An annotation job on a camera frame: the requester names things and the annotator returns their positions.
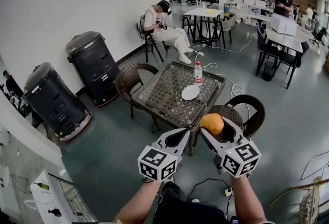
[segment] hand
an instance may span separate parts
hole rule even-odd
[[[279,8],[284,8],[284,7],[285,7],[284,4],[282,4],[282,3],[280,3],[280,2],[277,3],[276,6],[279,7]]]

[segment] white outfit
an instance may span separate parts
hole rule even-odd
[[[157,13],[152,6],[145,12],[144,27],[151,27],[156,24],[166,25],[166,23],[164,15],[162,13]],[[165,30],[159,27],[152,33],[152,38],[155,41],[168,41],[173,43],[178,50],[179,60],[186,64],[191,63],[191,61],[184,55],[186,52],[193,52],[193,50],[189,48],[190,42],[185,30],[170,26],[167,26],[167,30]]]
[[[308,18],[309,20],[311,20],[312,17],[313,17],[313,10],[312,10],[312,8],[308,8],[308,9],[306,10],[306,14],[307,14],[307,18]]]

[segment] electrical outlet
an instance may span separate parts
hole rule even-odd
[[[230,195],[233,194],[233,188],[225,189],[224,193],[225,193],[225,196],[229,197]]]

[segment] white sneaker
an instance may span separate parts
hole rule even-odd
[[[185,63],[185,64],[191,64],[192,62],[188,57],[186,57],[184,54],[179,55],[179,61]]]
[[[173,182],[174,183],[174,177],[169,177],[169,178],[166,178],[164,181],[163,181],[165,184],[167,184],[168,182]]]
[[[191,53],[191,52],[194,52],[194,50],[193,50],[193,49],[190,49],[190,48],[188,48],[188,49],[186,49],[186,50],[185,50],[185,52],[184,52],[184,53]]]

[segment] white plate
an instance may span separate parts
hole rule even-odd
[[[187,86],[182,92],[181,92],[181,97],[186,100],[190,101],[194,99],[195,97],[198,96],[200,93],[200,88],[197,85],[190,85]]]

